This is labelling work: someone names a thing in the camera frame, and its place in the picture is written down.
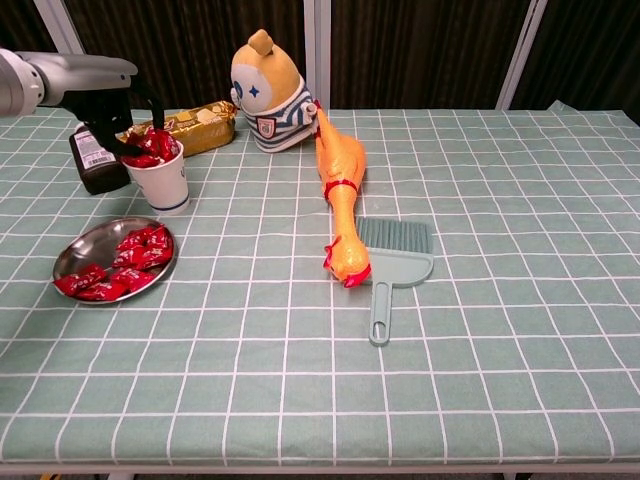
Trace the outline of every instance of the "metal plate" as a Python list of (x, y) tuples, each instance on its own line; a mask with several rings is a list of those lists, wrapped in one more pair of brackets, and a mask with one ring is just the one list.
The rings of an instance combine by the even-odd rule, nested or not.
[[(82, 236), (76, 238), (58, 256), (58, 259), (53, 265), (53, 279), (57, 280), (65, 275), (78, 272), (91, 263), (97, 263), (105, 270), (110, 271), (111, 264), (116, 257), (116, 246), (124, 240), (129, 232), (149, 226), (160, 227), (162, 225), (163, 224), (160, 222), (145, 217), (126, 217), (98, 225), (92, 230), (84, 233)], [(148, 270), (148, 272), (155, 275), (155, 278), (140, 290), (136, 290), (133, 293), (127, 293), (117, 300), (90, 301), (69, 297), (54, 285), (55, 289), (65, 298), (71, 298), (79, 303), (90, 305), (104, 305), (107, 303), (121, 302), (135, 295), (141, 294), (156, 284), (162, 277), (167, 275), (173, 269), (176, 259), (178, 258), (178, 242), (166, 225), (165, 228), (167, 229), (167, 232), (169, 232), (169, 236), (173, 243), (173, 255), (171, 260), (169, 260), (169, 262), (164, 266)]]

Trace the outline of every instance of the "dustpan handle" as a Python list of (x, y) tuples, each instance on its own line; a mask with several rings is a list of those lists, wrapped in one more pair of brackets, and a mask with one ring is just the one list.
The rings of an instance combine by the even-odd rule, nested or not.
[(389, 327), (391, 326), (391, 293), (393, 292), (393, 285), (387, 282), (374, 281), (371, 292), (369, 341), (376, 347), (384, 347), (389, 343)]

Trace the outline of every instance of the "green checkered tablecloth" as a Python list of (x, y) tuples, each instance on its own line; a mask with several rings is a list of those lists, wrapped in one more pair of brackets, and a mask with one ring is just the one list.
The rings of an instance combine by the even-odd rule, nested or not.
[(368, 152), (358, 213), (434, 232), (383, 349), (370, 287), (322, 268), (311, 141), (267, 155), (239, 118), (187, 159), (171, 277), (90, 308), (56, 256), (153, 214), (135, 185), (85, 192), (66, 112), (1, 120), (0, 464), (640, 462), (640, 128), (561, 104), (331, 119)]

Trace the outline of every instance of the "toy face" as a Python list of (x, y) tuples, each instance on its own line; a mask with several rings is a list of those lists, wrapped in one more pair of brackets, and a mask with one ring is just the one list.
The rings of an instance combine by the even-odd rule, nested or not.
[(260, 113), (271, 105), (271, 84), (258, 68), (253, 65), (232, 65), (231, 80), (240, 105), (247, 113)]

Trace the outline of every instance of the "rubber chicken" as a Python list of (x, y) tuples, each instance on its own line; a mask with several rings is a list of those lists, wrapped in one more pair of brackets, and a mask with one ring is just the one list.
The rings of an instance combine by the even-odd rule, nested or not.
[(369, 255), (356, 231), (354, 207), (367, 160), (360, 142), (342, 135), (316, 102), (316, 159), (325, 199), (334, 214), (335, 237), (325, 247), (324, 267), (346, 288), (360, 285), (371, 273)]

